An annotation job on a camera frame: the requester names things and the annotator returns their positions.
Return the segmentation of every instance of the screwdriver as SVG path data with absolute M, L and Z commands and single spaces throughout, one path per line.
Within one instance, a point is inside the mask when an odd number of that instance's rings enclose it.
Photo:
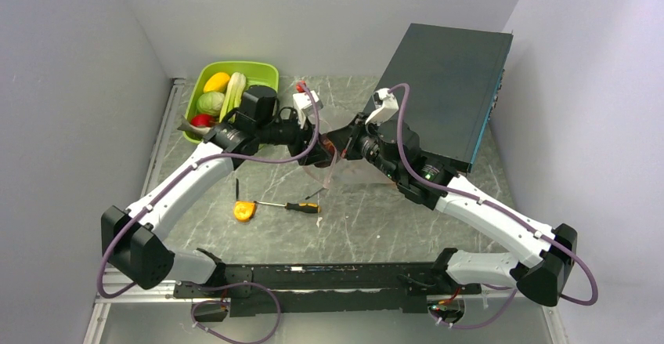
M 316 203 L 286 203 L 285 205 L 280 205 L 278 203 L 268 203 L 265 201 L 255 201 L 257 205 L 271 205 L 274 207 L 284 207 L 289 211 L 297 211 L 303 213 L 320 213 L 320 206 Z

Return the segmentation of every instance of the white bracket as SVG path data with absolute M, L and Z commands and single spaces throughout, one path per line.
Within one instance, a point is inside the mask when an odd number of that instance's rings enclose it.
M 399 103 L 396 97 L 387 88 L 378 89 L 373 93 L 373 105 L 376 107 L 376 110 L 369 114 L 369 117 L 366 119 L 367 125 L 369 123 L 379 125 L 392 118 L 399 111 Z
M 311 91 L 313 99 L 316 101 L 316 107 L 320 111 L 323 109 L 323 102 L 319 99 L 316 91 Z M 298 121 L 300 122 L 300 129 L 305 127 L 305 119 L 309 115 L 313 115 L 313 105 L 311 100 L 305 93 L 294 93 L 293 94 L 293 107 L 295 111 L 298 112 Z

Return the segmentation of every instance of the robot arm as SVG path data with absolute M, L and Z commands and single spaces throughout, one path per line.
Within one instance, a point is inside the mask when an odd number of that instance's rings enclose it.
M 120 229 L 140 215 L 115 246 L 109 262 L 142 288 L 152 288 L 164 279 L 207 286 L 228 284 L 226 265 L 221 259 L 203 249 L 188 252 L 167 248 L 163 241 L 196 199 L 242 163 L 236 158 L 215 158 L 215 155 L 252 155 L 260 143 L 288 145 L 291 154 L 299 154 L 309 146 L 313 130 L 303 113 L 310 109 L 311 101 L 296 97 L 297 110 L 289 118 L 274 121 L 276 93 L 265 89 L 250 87 L 244 93 L 250 96 L 250 100 L 243 98 L 234 122 L 222 121 L 211 129 L 192 156 L 155 190 L 125 211 L 111 207 L 104 213 L 102 239 L 105 251 Z M 379 90 L 373 99 L 377 108 L 373 113 L 360 113 L 348 126 L 319 136 L 312 151 L 298 163 L 324 167 L 329 164 L 333 152 L 340 152 L 349 160 L 364 158 L 392 179 L 407 199 L 461 219 L 509 251 L 472 254 L 446 248 L 430 269 L 431 280 L 445 283 L 447 289 L 444 290 L 449 290 L 451 285 L 475 283 L 516 286 L 537 303 L 556 305 L 572 268 L 571 259 L 498 211 L 467 197 L 432 189 L 413 179 L 399 159 L 395 145 L 396 122 L 389 119 L 398 110 L 396 100 L 387 90 Z M 317 96 L 314 100 L 319 107 Z M 445 158 L 422 151 L 419 136 L 406 124 L 403 139 L 409 164 L 420 176 L 453 189 L 471 191 L 481 201 L 499 204 L 465 177 L 457 175 Z M 153 205 L 155 197 L 160 199 Z M 552 230 L 547 224 L 511 212 L 534 226 L 538 233 L 555 238 L 575 251 L 576 232 L 572 228 L 563 224 Z

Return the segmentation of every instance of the screwdriver shaft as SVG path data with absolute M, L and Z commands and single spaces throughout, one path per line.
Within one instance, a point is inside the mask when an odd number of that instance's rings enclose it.
M 280 205 L 278 203 L 268 203 L 266 201 L 256 201 L 255 203 L 258 204 L 258 205 L 271 205 L 271 206 L 274 206 L 274 207 L 286 207 L 286 205 Z
M 308 197 L 306 197 L 305 200 L 306 200 L 306 201 L 309 200 L 311 197 L 317 195 L 319 192 L 321 192 L 321 191 L 323 191 L 323 190 L 325 190 L 325 187 L 321 187 L 321 188 L 319 188 L 318 190 L 316 190 L 315 193 L 313 193 L 313 194 L 309 195 Z

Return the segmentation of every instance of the red tomato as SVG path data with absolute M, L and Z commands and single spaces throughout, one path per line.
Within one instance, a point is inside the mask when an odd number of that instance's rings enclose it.
M 215 118 L 210 114 L 198 114 L 196 117 L 191 118 L 189 123 L 195 127 L 212 127 L 215 124 Z

